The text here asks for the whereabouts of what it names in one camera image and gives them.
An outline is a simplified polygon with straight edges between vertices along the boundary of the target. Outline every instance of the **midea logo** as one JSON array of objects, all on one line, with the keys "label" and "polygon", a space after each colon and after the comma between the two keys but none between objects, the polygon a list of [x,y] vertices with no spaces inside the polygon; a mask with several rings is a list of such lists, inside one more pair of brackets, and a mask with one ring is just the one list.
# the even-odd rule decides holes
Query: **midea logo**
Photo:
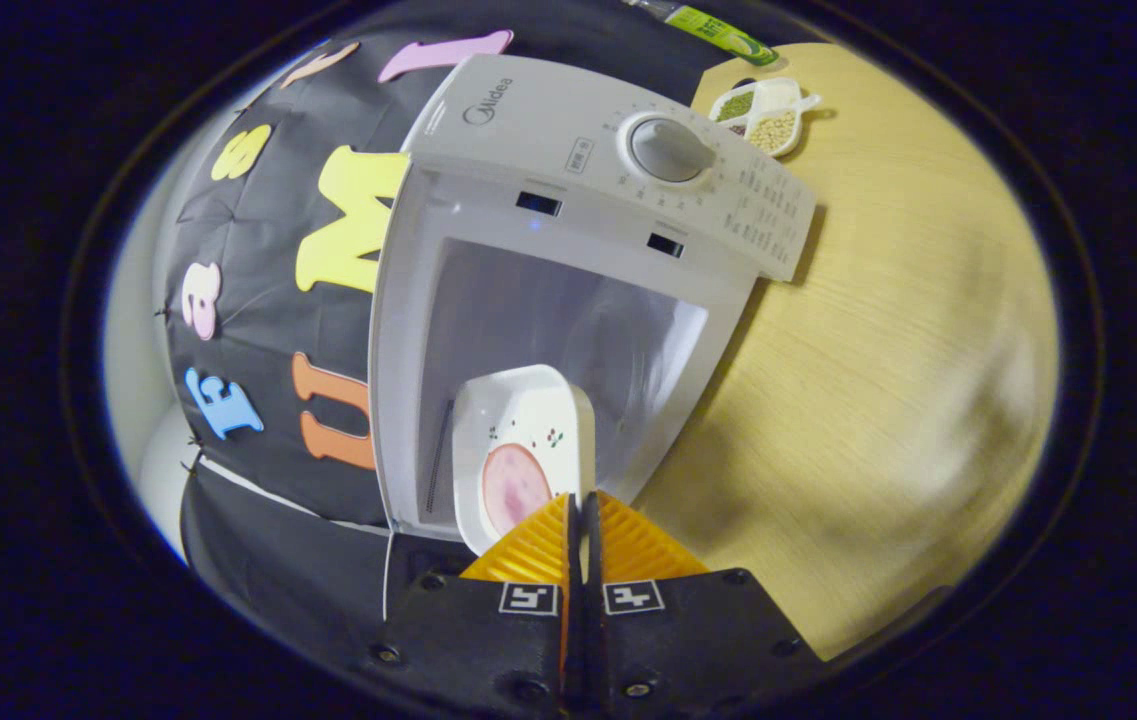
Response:
[{"label": "midea logo", "polygon": [[471,105],[463,114],[462,118],[472,126],[482,126],[496,115],[496,105],[501,101],[501,96],[508,90],[513,78],[500,78],[496,86],[489,91],[485,100],[480,100]]}]

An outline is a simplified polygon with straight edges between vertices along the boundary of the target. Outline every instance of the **foam letter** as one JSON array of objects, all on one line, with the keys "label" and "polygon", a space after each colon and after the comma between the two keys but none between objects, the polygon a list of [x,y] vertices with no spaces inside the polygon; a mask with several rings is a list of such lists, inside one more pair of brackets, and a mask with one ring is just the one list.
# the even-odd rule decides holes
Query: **foam letter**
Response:
[{"label": "foam letter", "polygon": [[448,67],[448,65],[458,64],[472,55],[500,55],[512,40],[514,40],[512,31],[499,28],[499,31],[483,38],[435,42],[433,45],[409,42],[407,45],[400,47],[398,53],[395,53],[395,58],[390,58],[385,67],[381,68],[377,82],[391,81],[391,78],[399,77],[408,71]]},{"label": "foam letter", "polygon": [[181,318],[194,325],[199,340],[208,340],[217,328],[215,303],[221,295],[221,268],[216,263],[190,263],[181,281]]},{"label": "foam letter", "polygon": [[217,179],[243,176],[257,162],[257,155],[262,155],[267,138],[269,138],[269,126],[257,126],[252,131],[243,131],[232,136],[230,142],[222,147],[216,163],[211,165],[211,179],[217,181]]},{"label": "foam letter", "polygon": [[312,74],[321,73],[324,72],[325,69],[331,68],[332,65],[338,64],[338,61],[340,61],[341,58],[345,58],[349,53],[354,53],[354,51],[358,49],[359,49],[358,42],[352,42],[351,44],[343,47],[343,49],[338,50],[335,53],[332,55],[323,53],[318,56],[318,58],[315,58],[309,63],[306,63],[305,65],[302,65],[302,67],[288,73],[288,77],[285,77],[284,82],[281,82],[279,85],[280,90],[283,90],[283,88],[285,86],[293,85],[293,83],[299,81],[299,78],[310,77]]},{"label": "foam letter", "polygon": [[407,169],[408,156],[398,152],[355,152],[348,144],[332,151],[319,173],[319,192],[345,216],[302,238],[297,249],[302,292],[319,281],[372,292],[377,262],[362,255],[381,250],[390,224],[390,210],[377,197],[395,197]]},{"label": "foam letter", "polygon": [[226,433],[236,428],[251,428],[258,433],[266,429],[252,403],[248,402],[244,388],[239,387],[239,383],[230,383],[230,389],[225,389],[225,383],[215,375],[208,375],[199,382],[199,373],[189,369],[185,372],[185,387],[202,412],[204,420],[208,421],[218,438],[226,439]]},{"label": "foam letter", "polygon": [[313,395],[331,397],[332,400],[356,406],[364,415],[368,415],[368,433],[359,437],[322,425],[315,415],[305,411],[302,440],[306,441],[306,450],[315,457],[332,457],[356,467],[376,469],[376,462],[372,458],[372,414],[368,409],[366,384],[354,378],[316,369],[306,359],[306,355],[298,351],[293,355],[293,387],[302,400],[309,400]]}]

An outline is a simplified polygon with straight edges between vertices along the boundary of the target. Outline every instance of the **bottle label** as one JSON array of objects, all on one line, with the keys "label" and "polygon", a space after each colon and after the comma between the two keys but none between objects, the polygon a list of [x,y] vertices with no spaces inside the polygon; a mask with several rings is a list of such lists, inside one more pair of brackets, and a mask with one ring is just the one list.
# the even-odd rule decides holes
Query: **bottle label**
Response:
[{"label": "bottle label", "polygon": [[763,42],[746,35],[731,24],[690,6],[684,5],[683,8],[679,8],[665,22],[683,32],[704,38],[712,45],[722,47],[723,50],[737,55],[752,65],[766,65],[777,60],[777,51],[772,47],[764,45]]}]

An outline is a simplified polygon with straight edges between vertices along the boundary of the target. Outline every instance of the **green bottle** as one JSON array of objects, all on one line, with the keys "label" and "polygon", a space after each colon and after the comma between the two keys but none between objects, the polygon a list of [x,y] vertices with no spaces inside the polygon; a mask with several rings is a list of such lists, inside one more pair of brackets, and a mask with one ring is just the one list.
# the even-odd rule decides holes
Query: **green bottle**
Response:
[{"label": "green bottle", "polygon": [[669,26],[691,32],[692,35],[738,56],[750,65],[764,67],[764,65],[775,63],[779,58],[772,47],[764,45],[763,42],[746,35],[745,32],[732,27],[731,24],[715,18],[714,15],[690,8],[690,6],[671,3],[669,0],[622,0],[622,3],[644,8],[652,17],[669,24]]}]

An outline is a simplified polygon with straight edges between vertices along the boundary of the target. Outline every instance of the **wooden table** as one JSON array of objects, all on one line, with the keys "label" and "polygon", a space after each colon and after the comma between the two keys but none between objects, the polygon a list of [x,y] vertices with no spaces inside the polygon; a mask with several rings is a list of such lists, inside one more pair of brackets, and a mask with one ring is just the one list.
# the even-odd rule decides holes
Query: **wooden table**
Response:
[{"label": "wooden table", "polygon": [[796,283],[760,281],[709,388],[636,500],[711,569],[745,566],[820,656],[987,551],[1052,415],[1057,320],[1034,232],[969,138],[839,45],[711,68],[824,101],[783,159],[816,191]]}]

